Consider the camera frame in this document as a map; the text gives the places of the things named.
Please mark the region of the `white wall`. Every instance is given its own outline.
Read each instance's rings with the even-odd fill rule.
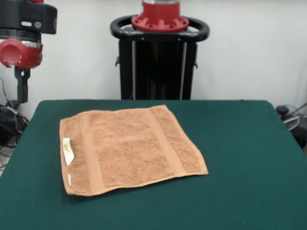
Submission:
[[[117,17],[140,12],[141,0],[45,0],[59,10],[58,34],[43,35],[44,60],[32,70],[31,117],[46,99],[119,99]],[[182,0],[182,13],[204,20],[193,99],[265,99],[274,105],[307,100],[307,1]],[[16,98],[13,69],[0,67]]]

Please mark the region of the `brown towel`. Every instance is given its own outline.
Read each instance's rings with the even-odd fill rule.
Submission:
[[[67,166],[63,138],[74,160]],[[95,196],[175,177],[208,174],[201,152],[165,105],[90,111],[60,122],[61,166],[69,195]]]

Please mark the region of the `black handle ring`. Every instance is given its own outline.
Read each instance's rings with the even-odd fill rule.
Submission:
[[[200,42],[209,37],[210,28],[201,20],[189,18],[189,26],[198,29],[197,32],[180,31],[180,32],[150,32],[138,29],[122,29],[123,26],[131,25],[132,17],[135,15],[117,18],[111,23],[110,29],[114,37],[132,41],[182,41],[182,42]]]

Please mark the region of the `white label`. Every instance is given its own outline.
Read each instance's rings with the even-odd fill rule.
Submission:
[[[21,25],[31,27],[32,23],[31,22],[21,22]]]
[[[71,139],[63,138],[63,152],[67,166],[69,166],[73,159],[75,159],[75,155],[71,149]]]

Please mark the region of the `black bracket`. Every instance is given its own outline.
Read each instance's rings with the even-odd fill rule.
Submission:
[[[18,102],[26,103],[28,102],[28,79],[30,78],[30,70],[20,69],[18,66],[15,66],[15,78],[18,81]]]

